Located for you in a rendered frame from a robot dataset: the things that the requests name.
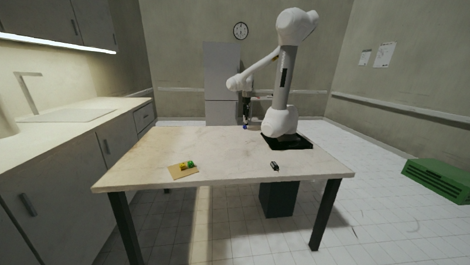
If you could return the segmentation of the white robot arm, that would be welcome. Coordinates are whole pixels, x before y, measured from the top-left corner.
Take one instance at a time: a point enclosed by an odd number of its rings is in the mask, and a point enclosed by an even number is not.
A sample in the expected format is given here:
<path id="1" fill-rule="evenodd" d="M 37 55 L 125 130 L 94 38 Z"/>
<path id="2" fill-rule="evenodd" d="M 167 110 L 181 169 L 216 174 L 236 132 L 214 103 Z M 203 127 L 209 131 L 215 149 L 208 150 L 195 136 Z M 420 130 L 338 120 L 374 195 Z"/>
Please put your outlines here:
<path id="1" fill-rule="evenodd" d="M 283 10 L 276 21 L 279 44 L 276 50 L 226 81 L 229 90 L 242 90 L 242 97 L 249 98 L 254 82 L 252 74 L 278 59 L 272 105 L 261 123 L 262 133 L 277 138 L 278 142 L 301 140 L 296 136 L 298 110 L 287 102 L 298 46 L 314 31 L 319 20 L 313 10 L 307 13 L 299 8 Z"/>

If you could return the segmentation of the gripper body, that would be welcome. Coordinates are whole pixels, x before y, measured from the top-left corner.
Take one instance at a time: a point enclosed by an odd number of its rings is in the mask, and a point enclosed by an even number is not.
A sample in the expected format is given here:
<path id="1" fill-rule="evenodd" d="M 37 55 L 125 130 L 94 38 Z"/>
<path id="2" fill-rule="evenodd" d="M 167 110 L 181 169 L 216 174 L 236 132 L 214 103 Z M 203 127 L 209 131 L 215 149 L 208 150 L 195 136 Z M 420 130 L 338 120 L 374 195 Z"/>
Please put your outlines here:
<path id="1" fill-rule="evenodd" d="M 250 100 L 251 100 L 251 97 L 249 97 L 249 98 L 247 98 L 247 97 L 243 97 L 243 100 L 242 100 L 242 102 L 243 102 L 243 103 L 244 103 L 244 105 L 246 105 L 246 107 L 247 107 L 247 105 L 250 103 Z"/>

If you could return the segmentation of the tan flat mat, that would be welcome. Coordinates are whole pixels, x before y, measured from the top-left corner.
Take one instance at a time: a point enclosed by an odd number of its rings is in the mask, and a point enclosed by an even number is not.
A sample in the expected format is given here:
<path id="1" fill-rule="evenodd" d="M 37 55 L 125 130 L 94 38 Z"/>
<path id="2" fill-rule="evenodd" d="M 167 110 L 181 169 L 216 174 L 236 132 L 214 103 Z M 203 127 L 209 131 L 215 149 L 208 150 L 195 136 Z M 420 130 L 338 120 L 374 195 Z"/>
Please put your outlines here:
<path id="1" fill-rule="evenodd" d="M 189 161 L 191 161 L 191 160 L 189 160 Z M 170 172 L 173 180 L 177 180 L 177 179 L 180 179 L 180 178 L 183 178 L 183 177 L 186 177 L 186 176 L 189 176 L 191 174 L 195 174 L 195 173 L 199 172 L 199 170 L 195 167 L 195 165 L 194 165 L 193 168 L 188 167 L 188 162 L 189 161 L 181 162 L 181 163 L 178 163 L 178 164 L 171 165 L 171 166 L 167 167 L 167 169 Z M 183 170 L 183 171 L 181 171 L 180 168 L 179 168 L 179 164 L 182 164 L 182 163 L 185 163 L 185 165 L 186 165 L 186 169 Z"/>

